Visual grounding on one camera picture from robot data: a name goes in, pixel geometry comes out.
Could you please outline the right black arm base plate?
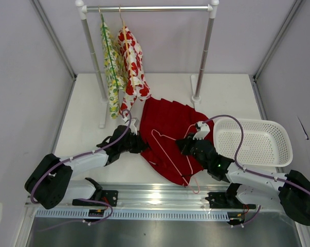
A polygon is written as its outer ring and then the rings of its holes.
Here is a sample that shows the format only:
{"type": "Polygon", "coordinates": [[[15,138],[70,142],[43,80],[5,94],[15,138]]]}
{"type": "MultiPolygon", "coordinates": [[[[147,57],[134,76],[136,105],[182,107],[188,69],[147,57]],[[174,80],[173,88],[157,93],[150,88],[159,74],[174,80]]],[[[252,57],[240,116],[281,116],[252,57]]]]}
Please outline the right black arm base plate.
{"type": "Polygon", "coordinates": [[[256,209],[255,204],[243,204],[228,192],[209,192],[205,199],[212,209],[256,209]]]}

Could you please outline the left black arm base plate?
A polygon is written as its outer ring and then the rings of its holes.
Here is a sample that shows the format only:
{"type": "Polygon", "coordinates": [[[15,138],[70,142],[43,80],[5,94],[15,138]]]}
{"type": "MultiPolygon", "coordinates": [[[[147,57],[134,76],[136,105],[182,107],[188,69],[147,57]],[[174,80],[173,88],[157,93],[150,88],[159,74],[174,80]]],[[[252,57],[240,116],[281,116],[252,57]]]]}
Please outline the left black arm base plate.
{"type": "MultiPolygon", "coordinates": [[[[92,201],[100,201],[109,204],[112,207],[117,206],[118,201],[118,194],[117,190],[102,190],[95,192],[89,200],[92,201]]],[[[100,203],[95,202],[86,202],[85,200],[74,199],[72,201],[73,206],[104,206],[100,203]]]]}

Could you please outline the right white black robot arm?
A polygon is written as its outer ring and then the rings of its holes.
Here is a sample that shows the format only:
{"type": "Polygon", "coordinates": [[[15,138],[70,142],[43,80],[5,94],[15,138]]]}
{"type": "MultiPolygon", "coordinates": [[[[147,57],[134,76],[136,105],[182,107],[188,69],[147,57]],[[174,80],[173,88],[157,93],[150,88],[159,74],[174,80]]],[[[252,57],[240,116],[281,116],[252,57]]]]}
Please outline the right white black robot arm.
{"type": "Polygon", "coordinates": [[[271,173],[255,171],[237,161],[217,153],[214,145],[205,139],[188,136],[176,140],[181,154],[192,156],[217,181],[243,185],[265,193],[266,202],[278,199],[284,212],[292,220],[310,226],[310,181],[300,172],[271,173]]]}

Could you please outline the red poppy floral garment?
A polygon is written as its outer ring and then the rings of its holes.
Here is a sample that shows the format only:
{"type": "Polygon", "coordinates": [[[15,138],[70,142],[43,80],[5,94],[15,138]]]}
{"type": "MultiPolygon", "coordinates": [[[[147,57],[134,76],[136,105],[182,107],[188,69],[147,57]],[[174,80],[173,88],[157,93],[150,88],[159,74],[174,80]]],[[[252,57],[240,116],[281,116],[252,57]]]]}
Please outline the red poppy floral garment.
{"type": "Polygon", "coordinates": [[[136,100],[145,101],[148,98],[151,97],[151,91],[150,87],[146,82],[144,69],[143,69],[143,51],[142,48],[135,38],[135,36],[132,34],[132,32],[129,30],[127,26],[125,26],[126,30],[126,36],[127,36],[127,43],[129,46],[130,51],[130,60],[131,60],[131,69],[133,73],[133,78],[135,82],[135,90],[132,87],[131,84],[131,78],[130,78],[130,72],[127,68],[126,63],[126,47],[124,44],[124,36],[123,36],[123,30],[122,28],[119,30],[117,38],[118,38],[118,46],[119,46],[119,52],[121,56],[123,57],[123,64],[124,69],[127,76],[127,85],[125,88],[125,93],[123,96],[123,100],[121,103],[121,112],[124,116],[127,116],[127,110],[131,110],[133,104],[136,100]]]}

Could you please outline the white perforated laundry basket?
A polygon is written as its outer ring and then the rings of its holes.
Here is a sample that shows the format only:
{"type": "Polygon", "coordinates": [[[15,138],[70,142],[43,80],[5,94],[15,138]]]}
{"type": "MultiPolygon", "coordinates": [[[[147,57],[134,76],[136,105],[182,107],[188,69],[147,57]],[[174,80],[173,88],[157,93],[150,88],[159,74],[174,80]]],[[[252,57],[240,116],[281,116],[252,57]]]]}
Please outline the white perforated laundry basket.
{"type": "Polygon", "coordinates": [[[213,140],[217,152],[234,158],[244,133],[237,160],[243,165],[286,167],[293,160],[293,150],[287,131],[269,120],[221,118],[214,124],[213,140]]]}

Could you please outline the white clothes rack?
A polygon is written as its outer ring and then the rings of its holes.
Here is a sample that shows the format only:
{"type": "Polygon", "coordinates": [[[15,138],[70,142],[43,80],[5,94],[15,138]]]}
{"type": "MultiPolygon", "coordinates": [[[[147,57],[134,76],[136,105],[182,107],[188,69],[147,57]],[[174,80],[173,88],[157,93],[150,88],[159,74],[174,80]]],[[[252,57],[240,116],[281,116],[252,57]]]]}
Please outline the white clothes rack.
{"type": "MultiPolygon", "coordinates": [[[[103,60],[103,50],[102,50],[102,40],[101,40],[101,32],[100,32],[100,26],[99,26],[99,35],[98,35],[98,45],[102,51],[101,59],[102,59],[102,65],[98,64],[98,59],[96,57],[96,52],[94,49],[94,45],[92,42],[91,33],[89,30],[88,22],[87,22],[87,14],[89,13],[96,13],[97,16],[100,18],[100,24],[101,24],[101,17],[100,14],[103,14],[104,20],[109,27],[112,36],[117,40],[118,42],[118,32],[123,27],[122,21],[120,19],[119,15],[119,7],[89,7],[84,4],[83,1],[76,1],[75,6],[77,7],[79,17],[83,26],[84,34],[86,37],[87,45],[90,51],[92,63],[95,69],[94,73],[91,74],[79,74],[77,76],[78,80],[81,80],[83,78],[88,78],[90,82],[96,85],[96,92],[99,93],[99,96],[95,100],[95,103],[92,105],[96,114],[96,120],[97,125],[99,128],[104,128],[106,124],[106,119],[110,118],[110,112],[109,112],[109,101],[108,101],[108,88],[107,88],[107,82],[104,72],[104,60],[103,60]]],[[[208,5],[206,6],[148,6],[148,7],[121,7],[121,16],[124,12],[155,12],[155,11],[169,11],[169,12],[182,12],[182,11],[203,11],[207,12],[208,14],[208,25],[206,30],[206,37],[205,37],[205,43],[202,53],[202,59],[200,63],[199,72],[197,75],[193,75],[191,77],[191,86],[192,86],[192,96],[191,96],[191,103],[194,106],[194,108],[197,110],[200,107],[201,102],[201,96],[200,96],[200,88],[203,80],[204,75],[204,69],[206,64],[206,58],[210,43],[210,37],[212,33],[213,23],[214,19],[216,17],[216,12],[219,6],[218,1],[210,1],[208,5]]],[[[127,23],[126,20],[124,20],[125,25],[129,28],[129,30],[132,32],[132,34],[135,36],[137,41],[139,42],[142,51],[143,51],[143,69],[145,74],[145,79],[147,84],[150,87],[151,95],[154,94],[154,87],[150,84],[149,77],[146,75],[146,73],[149,71],[149,65],[150,65],[150,49],[147,47],[147,45],[143,44],[141,42],[141,35],[138,34],[136,31],[134,31],[130,24],[127,23]]],[[[122,67],[123,67],[123,75],[124,79],[127,85],[127,76],[124,69],[123,64],[123,58],[122,58],[122,67]]],[[[125,90],[119,91],[119,102],[120,107],[123,100],[125,90]]],[[[133,104],[134,107],[139,106],[141,103],[145,101],[136,100],[133,104]]]]}

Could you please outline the pink wire hanger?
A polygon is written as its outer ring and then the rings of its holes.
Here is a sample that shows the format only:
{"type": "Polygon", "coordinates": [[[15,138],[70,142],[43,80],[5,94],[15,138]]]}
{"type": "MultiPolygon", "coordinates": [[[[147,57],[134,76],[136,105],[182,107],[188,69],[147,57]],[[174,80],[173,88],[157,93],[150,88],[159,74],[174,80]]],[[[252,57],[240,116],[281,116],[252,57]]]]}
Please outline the pink wire hanger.
{"type": "Polygon", "coordinates": [[[163,151],[163,153],[165,154],[165,156],[169,159],[169,161],[171,162],[171,164],[173,165],[173,167],[175,168],[175,170],[178,172],[178,174],[182,177],[182,179],[184,180],[185,184],[191,189],[191,191],[193,192],[194,195],[197,195],[200,193],[200,186],[199,186],[199,183],[197,181],[196,178],[193,178],[193,168],[192,168],[192,165],[191,165],[191,162],[189,160],[188,157],[186,157],[187,161],[188,161],[188,165],[190,167],[190,170],[191,170],[191,179],[193,179],[196,183],[196,186],[197,186],[197,191],[194,190],[193,186],[190,185],[190,181],[187,181],[186,178],[183,176],[183,174],[180,172],[180,170],[177,168],[177,166],[175,165],[175,163],[172,161],[172,159],[170,158],[170,156],[166,153],[165,149],[163,148],[163,146],[160,144],[160,142],[157,140],[157,138],[155,137],[155,133],[157,133],[160,137],[165,137],[165,138],[168,138],[170,140],[173,140],[173,141],[176,141],[175,138],[172,138],[170,136],[167,136],[167,135],[164,135],[164,134],[161,134],[159,131],[153,129],[151,131],[151,135],[152,137],[155,139],[155,141],[157,142],[158,146],[161,148],[161,150],[163,151]]]}

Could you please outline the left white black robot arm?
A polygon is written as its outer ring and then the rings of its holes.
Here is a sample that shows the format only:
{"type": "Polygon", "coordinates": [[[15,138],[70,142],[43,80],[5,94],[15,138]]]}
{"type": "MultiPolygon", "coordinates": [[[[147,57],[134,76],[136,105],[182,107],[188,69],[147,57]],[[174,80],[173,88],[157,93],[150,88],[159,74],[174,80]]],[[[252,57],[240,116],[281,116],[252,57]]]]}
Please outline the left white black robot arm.
{"type": "Polygon", "coordinates": [[[137,131],[119,125],[96,147],[96,150],[67,158],[52,153],[45,155],[24,185],[32,203],[41,204],[45,209],[52,209],[60,203],[74,206],[108,203],[109,197],[94,179],[74,181],[72,178],[95,168],[106,167],[117,161],[124,152],[138,154],[149,146],[137,131]]]}

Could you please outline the aluminium table edge rail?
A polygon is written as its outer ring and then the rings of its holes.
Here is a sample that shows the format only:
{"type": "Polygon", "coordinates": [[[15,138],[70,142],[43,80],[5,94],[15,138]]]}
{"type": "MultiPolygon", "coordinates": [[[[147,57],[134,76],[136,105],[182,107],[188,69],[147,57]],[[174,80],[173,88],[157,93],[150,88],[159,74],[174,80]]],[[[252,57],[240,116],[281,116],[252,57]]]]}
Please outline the aluminium table edge rail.
{"type": "Polygon", "coordinates": [[[169,184],[132,184],[132,183],[103,183],[103,190],[117,190],[117,206],[112,207],[107,203],[104,206],[73,206],[71,203],[60,203],[60,207],[79,207],[94,210],[114,209],[156,209],[156,210],[198,210],[210,207],[205,199],[209,192],[228,192],[232,194],[230,185],[215,184],[200,187],[200,193],[194,195],[190,188],[169,184]]]}

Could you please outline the yellow lemon floral garment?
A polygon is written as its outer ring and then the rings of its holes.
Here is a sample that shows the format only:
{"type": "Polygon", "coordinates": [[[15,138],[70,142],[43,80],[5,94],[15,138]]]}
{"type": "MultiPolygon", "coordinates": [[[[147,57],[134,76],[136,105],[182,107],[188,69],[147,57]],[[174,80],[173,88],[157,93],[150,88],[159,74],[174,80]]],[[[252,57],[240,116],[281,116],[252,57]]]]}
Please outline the yellow lemon floral garment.
{"type": "Polygon", "coordinates": [[[112,119],[120,114],[119,91],[126,88],[123,75],[122,56],[119,53],[117,40],[112,36],[103,14],[101,16],[100,32],[102,40],[104,72],[108,88],[109,112],[112,119]]]}

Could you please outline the green hanger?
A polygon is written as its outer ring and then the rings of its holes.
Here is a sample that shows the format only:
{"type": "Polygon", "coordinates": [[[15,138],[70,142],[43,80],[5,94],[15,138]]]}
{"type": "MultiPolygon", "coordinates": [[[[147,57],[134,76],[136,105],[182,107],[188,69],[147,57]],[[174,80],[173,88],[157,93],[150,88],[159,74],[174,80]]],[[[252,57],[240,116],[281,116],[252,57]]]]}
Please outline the green hanger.
{"type": "Polygon", "coordinates": [[[118,88],[117,73],[116,73],[116,51],[115,44],[112,38],[112,34],[107,26],[103,14],[101,17],[101,38],[102,38],[102,48],[104,55],[104,70],[107,77],[108,85],[114,89],[118,88]]]}

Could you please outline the wooden hanger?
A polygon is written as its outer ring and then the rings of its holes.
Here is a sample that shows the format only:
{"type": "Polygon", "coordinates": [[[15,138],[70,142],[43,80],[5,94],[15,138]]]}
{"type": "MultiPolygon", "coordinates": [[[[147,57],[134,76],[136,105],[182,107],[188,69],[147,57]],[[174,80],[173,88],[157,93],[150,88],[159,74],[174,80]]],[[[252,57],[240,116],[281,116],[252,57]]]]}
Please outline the wooden hanger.
{"type": "Polygon", "coordinates": [[[130,78],[131,78],[131,84],[133,89],[135,90],[135,82],[134,82],[134,78],[133,78],[133,73],[132,73],[132,69],[131,69],[131,60],[130,60],[130,51],[129,51],[129,46],[127,43],[127,36],[126,36],[126,30],[125,30],[125,22],[124,19],[121,16],[121,5],[119,5],[119,15],[120,15],[120,19],[122,21],[122,30],[123,30],[123,36],[124,36],[124,44],[126,47],[126,63],[127,63],[127,68],[128,71],[130,72],[130,78]]]}

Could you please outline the red skirt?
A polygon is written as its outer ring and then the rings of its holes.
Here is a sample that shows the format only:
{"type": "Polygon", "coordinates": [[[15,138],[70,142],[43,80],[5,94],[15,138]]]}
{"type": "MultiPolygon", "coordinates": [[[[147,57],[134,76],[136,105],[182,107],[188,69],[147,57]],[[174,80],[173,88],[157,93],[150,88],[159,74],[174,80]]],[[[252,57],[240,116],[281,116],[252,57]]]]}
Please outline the red skirt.
{"type": "MultiPolygon", "coordinates": [[[[142,152],[141,156],[165,179],[177,185],[186,186],[182,177],[152,137],[151,131],[155,129],[176,140],[183,139],[185,135],[196,132],[197,122],[207,119],[206,115],[177,101],[157,100],[152,97],[147,99],[143,107],[139,132],[142,139],[149,145],[149,149],[142,152]]],[[[186,157],[191,162],[193,175],[203,170],[196,159],[181,154],[175,141],[160,137],[157,133],[155,137],[187,181],[191,180],[191,170],[186,157]]]]}

